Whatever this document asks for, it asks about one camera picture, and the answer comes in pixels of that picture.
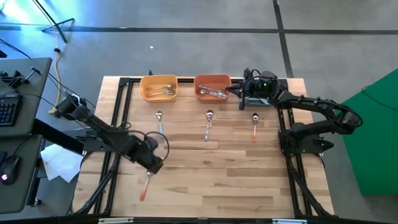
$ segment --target wooden tabletop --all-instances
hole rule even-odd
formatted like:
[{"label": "wooden tabletop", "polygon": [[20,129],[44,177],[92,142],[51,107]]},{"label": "wooden tabletop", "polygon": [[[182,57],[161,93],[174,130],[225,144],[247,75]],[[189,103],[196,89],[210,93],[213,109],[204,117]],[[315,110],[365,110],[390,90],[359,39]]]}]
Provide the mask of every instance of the wooden tabletop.
[{"label": "wooden tabletop", "polygon": [[[120,77],[104,77],[95,114],[111,122]],[[289,90],[306,95],[304,80],[288,79]],[[120,124],[126,90],[119,111]],[[192,83],[178,84],[173,103],[148,103],[139,96],[135,83],[127,121],[131,129],[157,131],[156,111],[162,111],[164,134],[170,155],[158,174],[152,176],[146,199],[139,200],[146,170],[122,158],[113,201],[112,216],[292,218],[292,199],[285,157],[280,152],[279,120],[274,108],[247,106],[238,109],[234,95],[226,103],[199,103]],[[213,110],[209,141],[205,142],[206,111]],[[252,114],[259,115],[257,142],[252,143]],[[294,110],[296,122],[311,123],[311,112]],[[155,152],[165,154],[164,142]],[[75,190],[73,209],[86,202],[98,185],[103,152],[83,163]],[[308,188],[325,210],[333,213],[325,171],[319,158],[303,154]],[[103,197],[108,196],[109,184]],[[302,193],[299,190],[303,212]]]}]

